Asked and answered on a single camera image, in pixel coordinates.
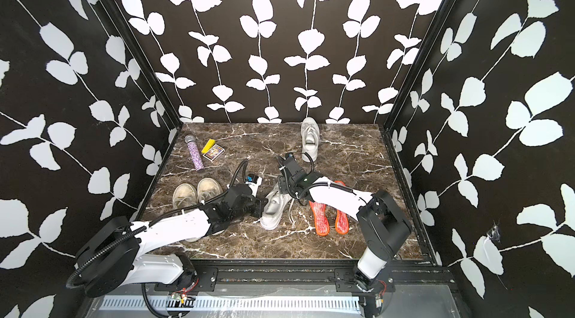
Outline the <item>white sneaker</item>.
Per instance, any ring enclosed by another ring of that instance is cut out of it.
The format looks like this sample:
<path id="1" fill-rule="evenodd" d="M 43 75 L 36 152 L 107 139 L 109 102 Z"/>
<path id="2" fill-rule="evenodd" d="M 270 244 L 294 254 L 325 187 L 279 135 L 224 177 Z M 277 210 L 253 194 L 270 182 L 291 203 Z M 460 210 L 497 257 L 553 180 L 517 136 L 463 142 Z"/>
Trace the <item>white sneaker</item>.
<path id="1" fill-rule="evenodd" d="M 263 229 L 272 231 L 279 226 L 283 211 L 293 198 L 289 193 L 282 193 L 278 183 L 276 183 L 266 199 L 267 204 L 262 211 L 260 224 Z"/>
<path id="2" fill-rule="evenodd" d="M 312 117 L 307 117 L 301 124 L 302 160 L 315 162 L 320 144 L 320 128 Z"/>

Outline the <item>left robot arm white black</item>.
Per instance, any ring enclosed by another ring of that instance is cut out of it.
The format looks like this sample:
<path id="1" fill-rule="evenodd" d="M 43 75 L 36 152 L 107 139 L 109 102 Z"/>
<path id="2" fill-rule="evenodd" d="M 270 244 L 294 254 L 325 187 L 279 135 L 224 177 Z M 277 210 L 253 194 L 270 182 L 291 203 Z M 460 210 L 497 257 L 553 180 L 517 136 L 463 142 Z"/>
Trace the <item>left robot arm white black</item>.
<path id="1" fill-rule="evenodd" d="M 261 217 L 268 200 L 257 186 L 242 183 L 196 205 L 167 212 L 149 222 L 112 219 L 76 255 L 68 289 L 87 297 L 104 296 L 130 284 L 155 284 L 168 292 L 193 290 L 199 275 L 183 254 L 156 255 L 155 250 L 182 240 L 197 240 L 225 231 L 244 216 Z"/>

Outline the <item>red orange insole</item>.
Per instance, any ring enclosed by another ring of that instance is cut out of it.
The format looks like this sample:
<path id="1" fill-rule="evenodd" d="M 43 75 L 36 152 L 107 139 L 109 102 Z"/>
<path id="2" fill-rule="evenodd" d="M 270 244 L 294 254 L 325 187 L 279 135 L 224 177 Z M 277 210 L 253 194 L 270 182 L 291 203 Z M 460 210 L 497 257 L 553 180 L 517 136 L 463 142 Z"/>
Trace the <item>red orange insole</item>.
<path id="1" fill-rule="evenodd" d="M 330 226 L 328 218 L 326 217 L 326 204 L 320 204 L 316 202 L 309 202 L 313 216 L 314 216 L 314 227 L 316 234 L 320 237 L 325 237 L 330 232 Z"/>

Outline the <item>beige sneaker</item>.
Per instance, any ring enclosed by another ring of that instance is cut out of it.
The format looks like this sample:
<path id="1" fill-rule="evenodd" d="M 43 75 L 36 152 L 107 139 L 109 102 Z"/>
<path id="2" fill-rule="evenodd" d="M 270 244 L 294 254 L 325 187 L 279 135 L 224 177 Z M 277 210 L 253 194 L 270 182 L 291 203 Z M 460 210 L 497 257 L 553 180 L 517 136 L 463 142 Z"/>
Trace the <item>beige sneaker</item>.
<path id="1" fill-rule="evenodd" d="M 199 202 L 207 202 L 223 193 L 221 185 L 213 178 L 204 178 L 199 181 L 197 195 Z"/>
<path id="2" fill-rule="evenodd" d="M 175 210 L 193 206 L 199 202 L 197 189 L 189 183 L 179 185 L 172 195 L 172 206 Z"/>

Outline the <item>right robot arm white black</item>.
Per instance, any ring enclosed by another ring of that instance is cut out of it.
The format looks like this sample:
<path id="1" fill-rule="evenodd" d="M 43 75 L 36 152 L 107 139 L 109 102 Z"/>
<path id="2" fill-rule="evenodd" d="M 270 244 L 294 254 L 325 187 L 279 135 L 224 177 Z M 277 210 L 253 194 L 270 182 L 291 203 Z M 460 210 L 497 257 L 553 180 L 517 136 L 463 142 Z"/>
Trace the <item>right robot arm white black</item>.
<path id="1" fill-rule="evenodd" d="M 413 232 L 394 198 L 383 190 L 363 192 L 338 184 L 317 171 L 306 171 L 291 153 L 276 159 L 282 175 L 281 190 L 297 201 L 324 204 L 358 222 L 366 249 L 353 270 L 353 284 L 362 292 L 389 287 L 386 266 Z"/>

